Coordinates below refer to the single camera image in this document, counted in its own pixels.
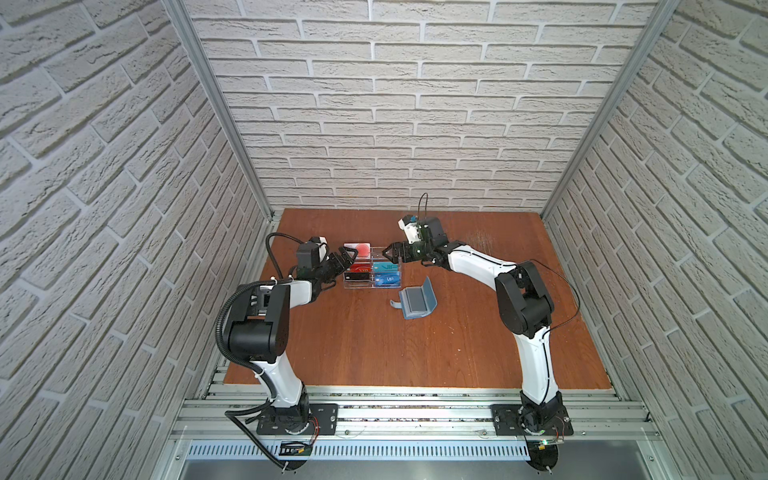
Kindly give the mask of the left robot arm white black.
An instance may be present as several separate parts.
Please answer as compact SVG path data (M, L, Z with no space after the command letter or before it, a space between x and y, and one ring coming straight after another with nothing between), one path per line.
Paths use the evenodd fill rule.
M305 384L287 358L290 313L336 283L358 257L354 247L331 251L323 237L298 243L297 265L266 281L242 284L222 305L215 341L231 363L254 373L268 389L264 409L283 429L298 433L311 423Z

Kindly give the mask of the blue leather card holder wallet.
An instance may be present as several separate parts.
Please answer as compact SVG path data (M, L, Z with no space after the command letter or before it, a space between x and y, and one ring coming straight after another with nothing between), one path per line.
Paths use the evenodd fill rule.
M406 320L427 317L434 312L437 305L438 300L429 277L421 286L401 290L398 301L390 301L390 306L399 310Z

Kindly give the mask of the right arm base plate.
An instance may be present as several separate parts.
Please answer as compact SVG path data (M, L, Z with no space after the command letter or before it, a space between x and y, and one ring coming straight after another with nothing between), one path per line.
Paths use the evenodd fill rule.
M564 405L534 408L520 404L494 404L491 419L497 436L557 436L574 434L570 416Z

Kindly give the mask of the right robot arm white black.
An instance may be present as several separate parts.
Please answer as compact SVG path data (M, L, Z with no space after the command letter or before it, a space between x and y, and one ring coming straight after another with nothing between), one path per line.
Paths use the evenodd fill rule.
M519 423L530 434L545 433L564 414L550 353L555 306L535 264L504 261L451 241L436 217L406 215L398 226L406 239L384 249L390 262L441 267L494 290L500 319L515 336L522 367Z

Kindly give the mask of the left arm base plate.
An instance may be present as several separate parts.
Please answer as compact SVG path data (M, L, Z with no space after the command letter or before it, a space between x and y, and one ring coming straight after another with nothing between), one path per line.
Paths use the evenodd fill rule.
M259 415L258 435L310 436L319 429L320 436L336 433L339 405L309 403L288 408L269 407Z

